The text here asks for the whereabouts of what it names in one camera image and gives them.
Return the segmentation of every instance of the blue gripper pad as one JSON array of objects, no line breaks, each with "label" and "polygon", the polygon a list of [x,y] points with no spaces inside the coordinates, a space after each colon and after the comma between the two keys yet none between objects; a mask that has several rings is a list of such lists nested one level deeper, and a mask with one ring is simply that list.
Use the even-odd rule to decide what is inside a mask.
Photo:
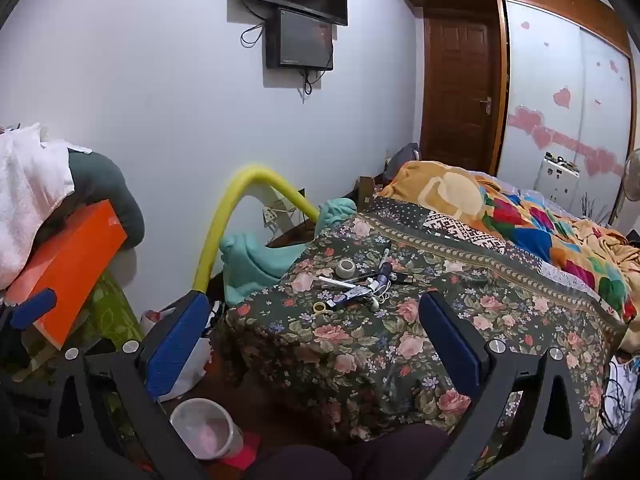
[{"label": "blue gripper pad", "polygon": [[211,306],[204,294],[193,294],[189,301],[189,305],[158,345],[146,366],[145,387],[153,400],[169,393],[174,387],[209,320]]},{"label": "blue gripper pad", "polygon": [[25,330],[31,323],[54,308],[57,300],[56,293],[50,288],[45,288],[14,307],[11,326],[17,330]]},{"label": "blue gripper pad", "polygon": [[439,292],[422,295],[418,316],[456,390],[477,399],[489,367],[484,338]]}]

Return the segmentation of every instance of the wooden floor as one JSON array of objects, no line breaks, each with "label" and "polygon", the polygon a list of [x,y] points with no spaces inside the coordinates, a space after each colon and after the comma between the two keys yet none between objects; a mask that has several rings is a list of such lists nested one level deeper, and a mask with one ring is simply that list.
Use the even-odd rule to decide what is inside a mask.
[{"label": "wooden floor", "polygon": [[[180,401],[166,402],[163,407],[169,415],[180,402],[191,397],[204,397],[222,405],[234,422],[243,431],[257,433],[262,438],[258,455],[290,444],[308,444],[327,447],[328,443],[312,430],[311,421],[304,420],[285,406],[278,405],[258,384],[257,379],[247,374],[239,388],[226,383],[219,363],[215,363],[207,375]],[[236,480],[242,472],[217,462],[202,462],[211,478]]]}]

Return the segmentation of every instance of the person's leg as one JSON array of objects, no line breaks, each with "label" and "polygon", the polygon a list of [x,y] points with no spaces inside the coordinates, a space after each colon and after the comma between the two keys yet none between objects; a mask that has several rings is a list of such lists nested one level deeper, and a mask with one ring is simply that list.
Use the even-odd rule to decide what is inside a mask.
[{"label": "person's leg", "polygon": [[287,446],[258,457],[242,480],[351,480],[351,472],[324,449]]},{"label": "person's leg", "polygon": [[417,480],[447,439],[440,428],[411,424],[376,440],[347,446],[337,456],[351,470],[353,480]]}]

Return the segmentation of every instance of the orange board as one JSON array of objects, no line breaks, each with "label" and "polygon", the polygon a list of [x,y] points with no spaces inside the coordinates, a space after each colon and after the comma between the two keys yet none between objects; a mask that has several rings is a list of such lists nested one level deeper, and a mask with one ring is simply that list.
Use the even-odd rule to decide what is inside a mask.
[{"label": "orange board", "polygon": [[61,233],[38,248],[4,300],[17,304],[45,288],[55,291],[56,306],[33,325],[62,348],[86,298],[126,238],[108,200],[79,209]]}]

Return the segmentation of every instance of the white sliding door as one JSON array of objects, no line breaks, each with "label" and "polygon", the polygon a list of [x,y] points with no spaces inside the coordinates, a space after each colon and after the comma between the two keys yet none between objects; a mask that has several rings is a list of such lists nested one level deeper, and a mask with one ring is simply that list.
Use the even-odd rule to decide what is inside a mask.
[{"label": "white sliding door", "polygon": [[[631,76],[626,56],[586,30],[580,31],[584,104],[575,163],[580,170],[571,208],[607,221],[620,188],[631,126]],[[582,202],[587,203],[586,212]]]},{"label": "white sliding door", "polygon": [[507,19],[510,88],[497,177],[519,189],[533,189],[546,152],[575,158],[573,150],[554,141],[577,144],[580,132],[580,27],[514,2],[507,2]]}]

